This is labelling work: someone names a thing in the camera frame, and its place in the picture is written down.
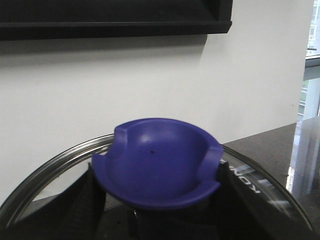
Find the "black shelf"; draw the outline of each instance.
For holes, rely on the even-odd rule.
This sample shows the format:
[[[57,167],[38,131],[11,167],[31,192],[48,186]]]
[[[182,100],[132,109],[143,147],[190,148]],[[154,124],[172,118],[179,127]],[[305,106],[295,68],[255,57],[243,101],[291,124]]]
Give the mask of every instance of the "black shelf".
[[[0,40],[227,33],[232,0],[0,0]]]

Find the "dark countertop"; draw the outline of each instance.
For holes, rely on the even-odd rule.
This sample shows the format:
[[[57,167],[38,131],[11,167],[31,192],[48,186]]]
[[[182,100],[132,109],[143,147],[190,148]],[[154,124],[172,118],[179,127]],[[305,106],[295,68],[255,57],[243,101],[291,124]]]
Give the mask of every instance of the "dark countertop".
[[[278,180],[320,233],[320,116],[225,145],[253,159]]]

